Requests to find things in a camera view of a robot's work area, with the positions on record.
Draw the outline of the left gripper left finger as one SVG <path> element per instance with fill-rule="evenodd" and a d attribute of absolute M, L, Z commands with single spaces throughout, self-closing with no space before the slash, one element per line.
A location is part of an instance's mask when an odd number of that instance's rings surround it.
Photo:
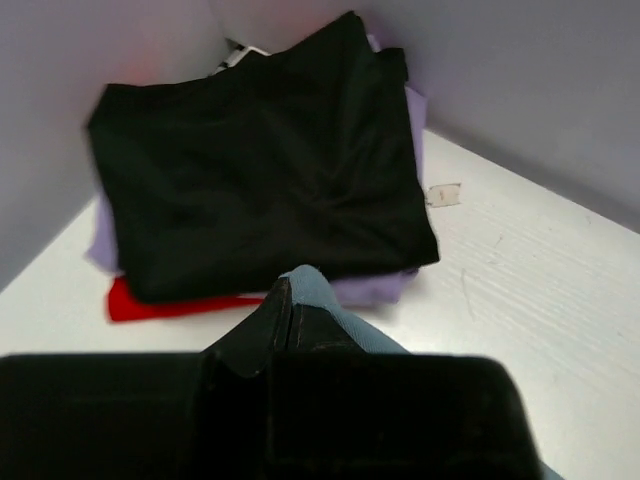
<path fill-rule="evenodd" d="M 286 349 L 291 317 L 291 284 L 280 278 L 253 313 L 202 354 L 241 378 L 253 378 L 274 352 Z"/>

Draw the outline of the teal blue t-shirt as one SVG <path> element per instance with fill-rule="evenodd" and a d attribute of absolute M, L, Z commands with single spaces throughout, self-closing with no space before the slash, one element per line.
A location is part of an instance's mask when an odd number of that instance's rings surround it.
<path fill-rule="evenodd" d="M 292 305 L 327 310 L 363 353 L 289 352 L 270 371 L 268 460 L 281 479 L 552 479 L 520 394 L 486 357 L 412 354 L 339 303 L 316 269 Z"/>

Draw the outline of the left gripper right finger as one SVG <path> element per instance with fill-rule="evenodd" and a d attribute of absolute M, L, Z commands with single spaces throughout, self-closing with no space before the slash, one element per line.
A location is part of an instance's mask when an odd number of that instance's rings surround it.
<path fill-rule="evenodd" d="M 295 305 L 287 339 L 289 352 L 363 353 L 355 340 L 336 322 L 330 312 L 319 307 Z"/>

